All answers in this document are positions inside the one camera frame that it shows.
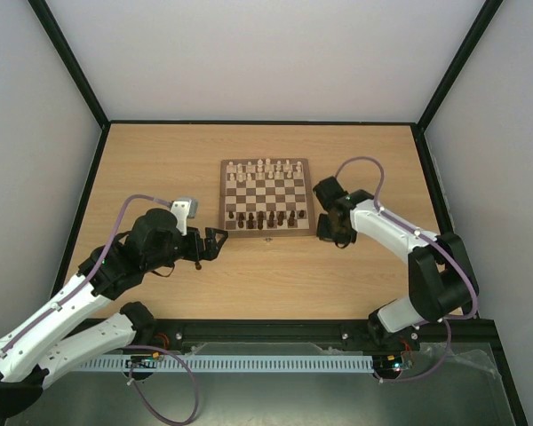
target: chessboard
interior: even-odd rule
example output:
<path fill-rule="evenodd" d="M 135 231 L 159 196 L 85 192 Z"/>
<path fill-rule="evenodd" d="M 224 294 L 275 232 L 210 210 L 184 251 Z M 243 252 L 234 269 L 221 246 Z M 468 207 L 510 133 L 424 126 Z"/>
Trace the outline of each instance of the chessboard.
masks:
<path fill-rule="evenodd" d="M 307 159 L 224 160 L 219 228 L 230 238 L 315 235 L 312 197 Z"/>

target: light wood surface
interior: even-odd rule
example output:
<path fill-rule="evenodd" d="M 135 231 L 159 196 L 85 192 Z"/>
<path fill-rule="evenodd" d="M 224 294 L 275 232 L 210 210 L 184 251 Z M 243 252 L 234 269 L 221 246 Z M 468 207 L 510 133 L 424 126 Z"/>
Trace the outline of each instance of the light wood surface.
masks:
<path fill-rule="evenodd" d="M 200 202 L 192 226 L 219 224 L 219 165 L 227 158 L 305 157 L 312 183 L 355 155 L 386 169 L 382 202 L 425 229 L 438 231 L 410 128 L 404 126 L 147 125 L 111 127 L 69 274 L 104 244 L 124 199 L 145 193 Z M 349 191 L 374 192 L 377 168 L 349 164 L 340 175 Z M 121 231 L 156 207 L 134 201 Z M 322 209 L 315 203 L 316 215 Z M 360 236 L 346 249 L 315 237 L 228 240 L 213 262 L 178 261 L 170 278 L 147 275 L 97 317 L 141 301 L 157 318 L 359 319 L 407 294 L 404 263 Z"/>

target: gray floor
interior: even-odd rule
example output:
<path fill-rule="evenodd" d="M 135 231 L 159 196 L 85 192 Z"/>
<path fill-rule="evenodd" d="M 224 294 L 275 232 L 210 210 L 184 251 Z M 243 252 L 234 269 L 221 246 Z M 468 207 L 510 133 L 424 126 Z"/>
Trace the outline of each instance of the gray floor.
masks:
<path fill-rule="evenodd" d="M 470 345 L 456 345 L 469 352 Z M 200 374 L 199 426 L 507 425 L 513 420 L 489 358 L 456 357 L 417 383 L 383 384 L 369 375 Z M 431 352 L 419 354 L 428 368 Z M 165 416 L 184 420 L 193 404 L 186 375 L 153 375 L 141 384 Z M 71 373 L 8 426 L 161 425 L 118 373 Z"/>

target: gray wall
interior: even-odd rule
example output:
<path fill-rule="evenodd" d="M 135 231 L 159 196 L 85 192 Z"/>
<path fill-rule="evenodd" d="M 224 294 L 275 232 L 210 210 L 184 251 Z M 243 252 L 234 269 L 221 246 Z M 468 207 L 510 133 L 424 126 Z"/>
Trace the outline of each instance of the gray wall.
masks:
<path fill-rule="evenodd" d="M 503 3 L 427 136 L 533 424 L 533 0 Z"/>
<path fill-rule="evenodd" d="M 49 0 L 112 119 L 416 121 L 483 0 Z"/>
<path fill-rule="evenodd" d="M 47 300 L 98 139 L 28 2 L 0 2 L 0 336 Z"/>

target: perforated metal rail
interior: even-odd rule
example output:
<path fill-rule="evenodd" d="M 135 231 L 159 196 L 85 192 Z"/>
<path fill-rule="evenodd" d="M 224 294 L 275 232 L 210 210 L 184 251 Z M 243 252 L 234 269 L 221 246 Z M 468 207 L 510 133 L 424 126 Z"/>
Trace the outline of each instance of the perforated metal rail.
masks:
<path fill-rule="evenodd" d="M 373 373 L 371 357 L 364 356 L 180 356 L 195 373 Z M 76 371 L 125 372 L 131 366 L 129 355 L 103 355 L 88 361 Z M 143 361 L 134 371 L 183 373 L 178 361 Z"/>

